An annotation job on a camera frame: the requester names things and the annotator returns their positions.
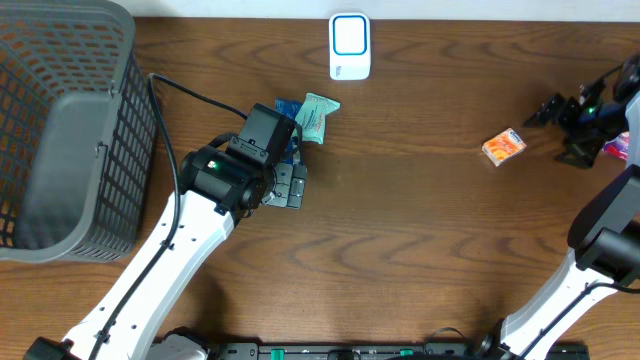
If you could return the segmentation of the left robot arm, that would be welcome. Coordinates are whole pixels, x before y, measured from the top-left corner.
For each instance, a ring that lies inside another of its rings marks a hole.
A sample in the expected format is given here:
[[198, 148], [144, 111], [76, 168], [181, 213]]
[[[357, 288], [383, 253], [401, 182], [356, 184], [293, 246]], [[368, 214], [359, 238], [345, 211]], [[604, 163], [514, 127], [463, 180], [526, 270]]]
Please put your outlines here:
[[182, 163], [185, 189], [99, 304], [60, 342], [37, 338], [28, 359], [206, 359], [204, 342], [160, 325], [209, 255], [260, 205], [300, 206], [307, 168], [296, 150], [266, 161], [205, 146]]

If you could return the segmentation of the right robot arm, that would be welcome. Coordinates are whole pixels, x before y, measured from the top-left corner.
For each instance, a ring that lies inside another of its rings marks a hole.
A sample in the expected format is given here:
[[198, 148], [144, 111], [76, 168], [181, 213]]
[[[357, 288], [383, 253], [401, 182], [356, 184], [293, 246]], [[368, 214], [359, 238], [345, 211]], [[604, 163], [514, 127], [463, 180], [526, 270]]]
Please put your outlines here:
[[578, 164], [626, 132], [626, 167], [575, 218], [568, 253], [553, 276], [471, 351], [476, 359], [544, 359], [591, 307], [617, 292], [638, 291], [632, 284], [639, 277], [639, 225], [633, 220], [639, 212], [639, 78], [619, 77], [610, 103], [598, 99], [603, 88], [597, 81], [579, 99], [549, 104], [529, 122], [555, 117], [568, 131], [568, 152]]

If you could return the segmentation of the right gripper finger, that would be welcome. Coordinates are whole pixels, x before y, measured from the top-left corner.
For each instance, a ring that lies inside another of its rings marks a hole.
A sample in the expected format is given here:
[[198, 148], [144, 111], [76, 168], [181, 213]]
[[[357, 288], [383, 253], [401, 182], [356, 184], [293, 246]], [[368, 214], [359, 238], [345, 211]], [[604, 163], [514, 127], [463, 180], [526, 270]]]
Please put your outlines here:
[[577, 141], [565, 138], [564, 151], [556, 155], [554, 160], [580, 169], [592, 168], [603, 147], [600, 139]]
[[566, 104], [566, 98], [560, 93], [554, 94], [547, 102], [543, 103], [541, 107], [524, 123], [525, 128], [542, 128], [545, 127], [550, 121], [556, 119], [563, 106]]

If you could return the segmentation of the blue snack packet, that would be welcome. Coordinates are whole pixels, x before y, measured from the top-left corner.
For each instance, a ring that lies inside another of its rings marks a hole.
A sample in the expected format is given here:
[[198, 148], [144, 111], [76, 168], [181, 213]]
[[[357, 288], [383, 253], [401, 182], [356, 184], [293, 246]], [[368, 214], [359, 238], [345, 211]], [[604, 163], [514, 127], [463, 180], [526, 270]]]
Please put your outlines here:
[[[276, 110], [279, 113], [291, 119], [295, 119], [302, 107], [302, 103], [295, 100], [277, 98], [275, 100], [275, 106]], [[292, 132], [291, 138], [285, 150], [285, 154], [281, 159], [282, 162], [290, 165], [297, 165], [302, 163], [302, 155], [300, 152], [301, 133], [302, 127], [300, 124], [297, 124], [296, 128]]]

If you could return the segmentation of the purple sanitary pad pack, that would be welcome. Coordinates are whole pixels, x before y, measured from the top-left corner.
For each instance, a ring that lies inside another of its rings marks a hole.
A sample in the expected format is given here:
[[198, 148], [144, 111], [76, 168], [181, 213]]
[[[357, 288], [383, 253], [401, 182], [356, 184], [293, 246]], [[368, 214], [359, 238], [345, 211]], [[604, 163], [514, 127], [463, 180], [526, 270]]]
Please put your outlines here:
[[627, 160], [629, 144], [630, 144], [630, 133], [623, 132], [613, 140], [607, 141], [603, 145], [602, 151], [618, 159]]

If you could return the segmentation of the orange tissue pack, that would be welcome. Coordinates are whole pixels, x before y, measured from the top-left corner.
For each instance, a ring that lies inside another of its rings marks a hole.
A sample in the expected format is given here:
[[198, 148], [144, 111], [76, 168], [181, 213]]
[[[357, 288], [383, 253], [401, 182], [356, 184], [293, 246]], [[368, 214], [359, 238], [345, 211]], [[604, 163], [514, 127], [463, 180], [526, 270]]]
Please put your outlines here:
[[512, 128], [502, 131], [482, 145], [483, 153], [496, 167], [518, 155], [525, 148], [526, 143]]

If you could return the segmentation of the teal wet wipes packet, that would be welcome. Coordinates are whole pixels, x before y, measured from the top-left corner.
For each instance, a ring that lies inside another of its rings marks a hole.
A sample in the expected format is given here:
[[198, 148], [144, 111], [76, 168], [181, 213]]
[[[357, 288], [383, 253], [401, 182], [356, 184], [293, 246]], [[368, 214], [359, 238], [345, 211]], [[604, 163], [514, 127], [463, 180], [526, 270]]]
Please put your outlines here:
[[295, 121], [301, 126], [301, 140], [322, 145], [325, 138], [327, 116], [339, 110], [341, 104], [335, 100], [307, 93], [305, 101], [296, 114]]

